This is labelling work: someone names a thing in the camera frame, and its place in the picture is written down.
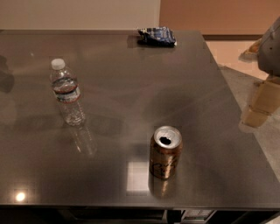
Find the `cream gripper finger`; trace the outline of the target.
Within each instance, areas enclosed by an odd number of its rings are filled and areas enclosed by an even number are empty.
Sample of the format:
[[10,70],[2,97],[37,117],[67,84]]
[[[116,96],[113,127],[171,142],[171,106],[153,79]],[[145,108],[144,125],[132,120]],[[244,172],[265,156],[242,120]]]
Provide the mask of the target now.
[[241,122],[251,128],[261,127],[280,107],[280,77],[269,76],[257,82],[248,106],[241,114]]

